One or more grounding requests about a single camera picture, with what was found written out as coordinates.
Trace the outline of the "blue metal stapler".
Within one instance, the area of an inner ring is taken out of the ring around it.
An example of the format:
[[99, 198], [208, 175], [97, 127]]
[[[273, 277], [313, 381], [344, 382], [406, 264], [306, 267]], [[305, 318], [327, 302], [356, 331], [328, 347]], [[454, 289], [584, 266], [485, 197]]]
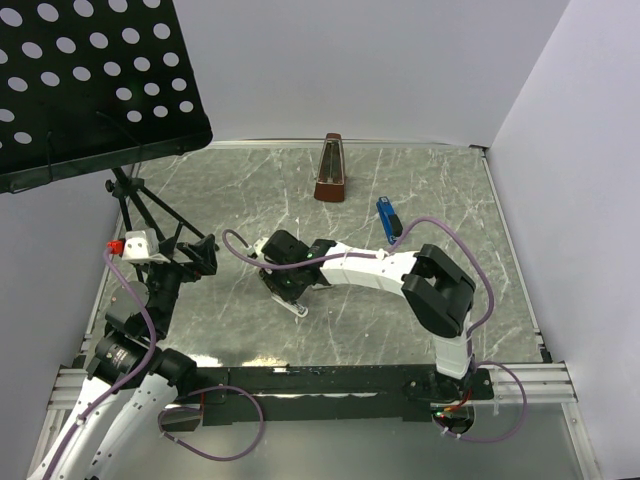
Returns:
[[381, 196], [376, 202], [376, 209], [390, 245], [393, 245], [403, 233], [403, 225], [400, 221], [391, 201], [387, 196]]

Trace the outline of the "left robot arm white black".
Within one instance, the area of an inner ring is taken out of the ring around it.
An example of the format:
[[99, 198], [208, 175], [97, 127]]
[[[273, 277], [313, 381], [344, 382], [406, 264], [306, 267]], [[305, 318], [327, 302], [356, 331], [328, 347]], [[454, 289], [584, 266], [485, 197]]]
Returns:
[[134, 435], [171, 402], [194, 396], [195, 361], [157, 343], [181, 285], [215, 274], [217, 249], [213, 235], [161, 241], [151, 228], [108, 243], [103, 257], [124, 292], [105, 315], [112, 329], [96, 345], [78, 399], [32, 478], [114, 478]]

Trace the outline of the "small beige white stapler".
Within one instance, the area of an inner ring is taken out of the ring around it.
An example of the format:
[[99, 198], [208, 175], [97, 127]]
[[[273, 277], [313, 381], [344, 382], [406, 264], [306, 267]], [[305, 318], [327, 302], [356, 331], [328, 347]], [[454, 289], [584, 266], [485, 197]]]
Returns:
[[289, 312], [293, 313], [297, 318], [304, 318], [308, 314], [308, 308], [297, 302], [285, 301], [277, 294], [272, 294], [271, 299], [275, 301], [278, 305], [282, 306]]

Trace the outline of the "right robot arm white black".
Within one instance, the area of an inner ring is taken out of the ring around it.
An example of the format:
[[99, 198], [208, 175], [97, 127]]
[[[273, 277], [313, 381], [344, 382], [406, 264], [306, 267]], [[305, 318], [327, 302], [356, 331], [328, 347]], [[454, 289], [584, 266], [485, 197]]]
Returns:
[[259, 277], [271, 298], [299, 318], [308, 308], [299, 298], [309, 288], [355, 285], [404, 298], [432, 335], [436, 384], [458, 398], [472, 384], [470, 311], [475, 283], [443, 250], [425, 244], [415, 252], [375, 252], [328, 239], [306, 245], [285, 230], [253, 244], [265, 265]]

